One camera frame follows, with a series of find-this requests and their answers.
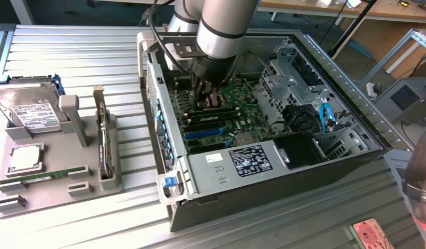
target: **green circuit board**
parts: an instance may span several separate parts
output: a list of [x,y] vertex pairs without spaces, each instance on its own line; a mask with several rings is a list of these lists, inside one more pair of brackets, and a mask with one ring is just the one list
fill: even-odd
[[185,143],[185,147],[190,154],[201,153],[203,151],[197,152],[197,148],[202,148],[203,146],[217,145],[214,149],[223,149],[227,147],[235,147],[239,145],[237,135],[239,133],[246,132],[251,134],[254,142],[262,141],[263,136],[267,132],[267,126],[263,120],[263,114],[258,108],[257,102],[254,100],[254,96],[251,94],[250,88],[245,84],[241,78],[231,78],[226,84],[226,86],[219,88],[219,99],[221,99],[221,108],[227,107],[238,107],[238,116],[226,121],[211,121],[205,124],[205,131],[210,130],[210,126],[217,128],[222,128],[223,132],[218,135],[211,135],[201,138],[186,139],[185,134],[186,128],[193,126],[193,123],[189,124],[186,119],[186,113],[194,112],[191,103],[193,103],[193,95],[190,90],[169,90],[172,106],[176,114],[176,119],[180,125],[180,131],[182,135],[182,140]]

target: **barcode sticker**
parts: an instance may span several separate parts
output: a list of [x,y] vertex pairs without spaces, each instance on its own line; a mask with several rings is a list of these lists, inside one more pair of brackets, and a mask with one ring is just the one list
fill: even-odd
[[221,153],[215,153],[215,154],[210,154],[205,156],[206,162],[217,162],[217,161],[222,161],[222,156]]
[[12,110],[28,130],[60,125],[58,118],[49,103],[14,105],[12,106]]

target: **hard drive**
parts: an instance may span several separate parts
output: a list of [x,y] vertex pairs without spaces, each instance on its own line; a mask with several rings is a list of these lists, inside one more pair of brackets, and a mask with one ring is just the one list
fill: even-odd
[[13,78],[0,84],[0,109],[10,127],[25,127],[30,133],[60,130],[68,121],[60,111],[61,85],[50,77]]

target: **blue pcie slot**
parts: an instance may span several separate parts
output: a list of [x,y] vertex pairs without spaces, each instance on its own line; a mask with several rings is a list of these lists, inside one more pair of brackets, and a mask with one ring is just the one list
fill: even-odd
[[221,135],[223,133],[226,126],[218,129],[210,129],[206,131],[197,131],[197,132],[189,132],[185,133],[185,139],[198,139],[201,137],[206,136],[214,136],[214,135]]

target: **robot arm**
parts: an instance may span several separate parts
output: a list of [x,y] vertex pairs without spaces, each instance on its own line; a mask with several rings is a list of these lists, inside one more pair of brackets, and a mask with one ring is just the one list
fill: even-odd
[[177,0],[169,32],[195,32],[197,48],[190,67],[199,108],[217,107],[217,92],[231,69],[258,0]]

